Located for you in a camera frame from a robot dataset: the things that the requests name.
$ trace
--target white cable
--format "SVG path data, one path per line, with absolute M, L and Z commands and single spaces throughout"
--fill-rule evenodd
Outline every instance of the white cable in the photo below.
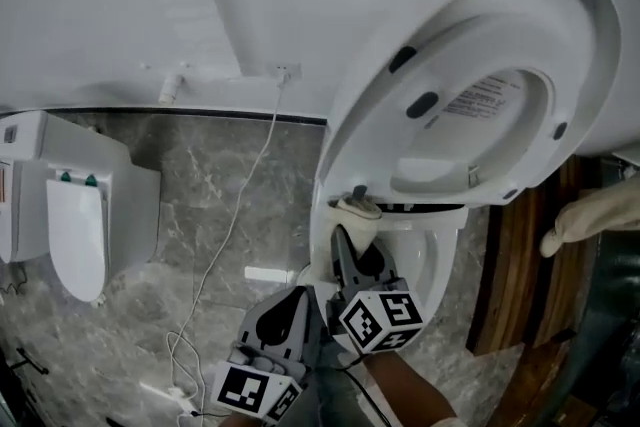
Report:
M 176 417 L 176 425 L 178 427 L 182 427 L 182 425 L 180 425 L 180 418 L 193 418 L 193 416 L 188 415 L 187 413 L 180 413 L 177 417 Z
M 207 267 L 207 270 L 205 271 L 204 275 L 202 276 L 202 280 L 200 281 L 200 287 L 198 288 L 198 292 L 196 293 L 196 296 L 193 300 L 193 305 L 191 307 L 191 312 L 189 313 L 189 316 L 187 317 L 187 319 L 184 321 L 184 323 L 182 324 L 182 327 L 180 328 L 180 332 L 179 333 L 175 333 L 174 331 L 170 331 L 169 333 L 167 333 L 167 348 L 169 349 L 169 356 L 171 358 L 171 383 L 173 386 L 175 386 L 175 382 L 174 382 L 174 364 L 178 365 L 178 367 L 189 377 L 189 379 L 191 380 L 191 382 L 193 382 L 196 385 L 196 391 L 193 395 L 191 395 L 189 398 L 193 398 L 197 395 L 198 391 L 199 391 L 199 386 L 197 381 L 191 376 L 191 374 L 184 368 L 184 366 L 182 366 L 180 364 L 180 362 L 175 358 L 174 353 L 176 350 L 176 346 L 178 345 L 178 343 L 180 341 L 184 341 L 185 343 L 187 343 L 189 345 L 189 347 L 191 347 L 191 349 L 193 350 L 193 352 L 196 355 L 196 359 L 198 362 L 198 372 L 200 373 L 200 378 L 202 380 L 202 397 L 200 400 L 200 411 L 204 411 L 204 401 L 205 401 L 205 395 L 206 395 L 206 383 L 204 381 L 204 377 L 202 375 L 202 369 L 200 367 L 200 356 L 198 355 L 198 351 L 196 350 L 196 348 L 183 336 L 184 330 L 187 327 L 187 324 L 189 324 L 189 321 L 192 319 L 193 314 L 196 311 L 196 306 L 198 304 L 198 300 L 200 299 L 200 295 L 202 294 L 202 290 L 204 289 L 204 284 L 205 281 L 207 280 L 207 277 L 209 276 L 209 273 L 211 272 L 211 269 L 213 269 L 213 266 L 215 265 L 216 261 L 218 260 L 218 257 L 222 254 L 222 251 L 224 250 L 224 248 L 226 247 L 227 243 L 229 242 L 229 239 L 231 238 L 231 233 L 233 233 L 233 228 L 235 227 L 236 224 L 236 220 L 238 218 L 238 212 L 240 211 L 240 205 L 242 202 L 242 194 L 244 193 L 244 190 L 246 189 L 247 185 L 249 185 L 249 182 L 251 181 L 251 178 L 253 177 L 253 173 L 255 172 L 256 168 L 258 167 L 258 164 L 260 163 L 260 160 L 262 159 L 263 155 L 265 154 L 265 152 L 267 151 L 267 148 L 269 147 L 269 143 L 271 142 L 271 136 L 273 135 L 273 129 L 275 128 L 276 125 L 276 117 L 278 116 L 278 109 L 280 108 L 280 101 L 282 100 L 282 93 L 284 92 L 284 85 L 289 81 L 289 79 L 291 78 L 291 76 L 286 73 L 283 77 L 282 77 L 282 81 L 279 84 L 278 88 L 280 89 L 280 92 L 278 93 L 278 100 L 276 101 L 276 106 L 273 110 L 273 116 L 271 118 L 271 126 L 269 127 L 269 134 L 267 135 L 267 140 L 264 143 L 264 146 L 262 147 L 262 149 L 260 150 L 260 153 L 258 153 L 258 156 L 256 157 L 255 162 L 253 163 L 253 166 L 251 167 L 251 171 L 249 171 L 249 175 L 247 176 L 247 178 L 245 179 L 244 183 L 242 184 L 242 187 L 240 187 L 240 191 L 238 192 L 238 198 L 236 199 L 236 207 L 235 210 L 233 212 L 233 216 L 231 218 L 231 224 L 229 225 L 229 230 L 227 231 L 227 235 L 224 238 L 224 240 L 222 241 L 222 244 L 220 245 L 220 248 L 218 249 L 218 251 L 216 252 L 215 256 L 212 258 L 211 263 L 209 264 L 209 267 Z M 170 347 L 170 343 L 169 343 L 169 336 L 171 334 L 176 335 L 176 341 L 173 344 L 172 347 Z M 180 427 L 180 418 L 182 417 L 182 415 L 178 416 L 176 418 L 176 423 L 178 424 L 178 427 Z M 204 425 L 204 416 L 200 417 L 200 426 L 202 427 L 202 425 Z

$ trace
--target electrical outlet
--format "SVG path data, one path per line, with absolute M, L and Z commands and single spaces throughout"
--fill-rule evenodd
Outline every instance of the electrical outlet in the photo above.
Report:
M 302 77 L 300 63 L 269 63 L 266 69 L 271 77 L 282 77 L 285 73 L 289 74 L 290 80 L 298 80 Z

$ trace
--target marble wall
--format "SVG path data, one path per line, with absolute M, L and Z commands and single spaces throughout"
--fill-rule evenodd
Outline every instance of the marble wall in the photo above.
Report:
M 8 355 L 24 346 L 50 369 L 48 376 L 30 368 L 19 372 L 51 426 L 106 425 L 106 416 L 125 427 L 174 426 L 180 411 L 139 383 L 170 385 L 167 333 L 179 330 L 190 313 L 269 124 L 162 114 L 65 117 L 97 125 L 130 148 L 134 163 L 162 171 L 158 250 L 148 264 L 115 279 L 101 307 L 70 297 L 48 257 L 28 262 L 29 281 L 20 295 L 3 295 L 0 344 Z M 247 267 L 286 271 L 292 283 L 308 261 L 308 217 L 323 130 L 278 123 L 245 191 L 236 229 L 186 329 L 208 386 L 245 309 L 287 286 L 250 279 Z M 486 210 L 471 213 L 443 303 L 424 337 L 404 353 L 470 427 L 484 424 L 519 357 L 518 348 L 480 358 L 464 348 L 480 283 L 486 223 Z M 0 268 L 0 286 L 10 277 L 6 267 Z M 197 375 L 193 354 L 181 346 L 176 355 Z M 176 379 L 193 388 L 179 373 Z M 367 385 L 377 396 L 375 386 Z M 181 425 L 196 422 L 183 419 Z M 205 424 L 216 422 L 207 418 Z

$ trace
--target label sticker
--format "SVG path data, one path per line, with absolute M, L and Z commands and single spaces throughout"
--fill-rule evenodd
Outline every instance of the label sticker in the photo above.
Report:
M 485 77 L 453 100 L 444 109 L 448 114 L 491 120 L 510 103 L 522 86 L 498 77 Z

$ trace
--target toilet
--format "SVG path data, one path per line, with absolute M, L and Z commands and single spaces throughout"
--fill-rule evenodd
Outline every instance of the toilet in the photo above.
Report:
M 389 17 L 335 98 L 316 172 L 306 281 L 323 315 L 337 290 L 327 205 L 366 186 L 378 238 L 434 316 L 469 208 L 540 184 L 594 124 L 619 59 L 614 13 L 609 0 L 451 0 Z
M 149 260 L 156 249 L 160 173 L 134 166 L 127 147 L 43 111 L 0 121 L 0 257 L 50 253 L 81 301 Z

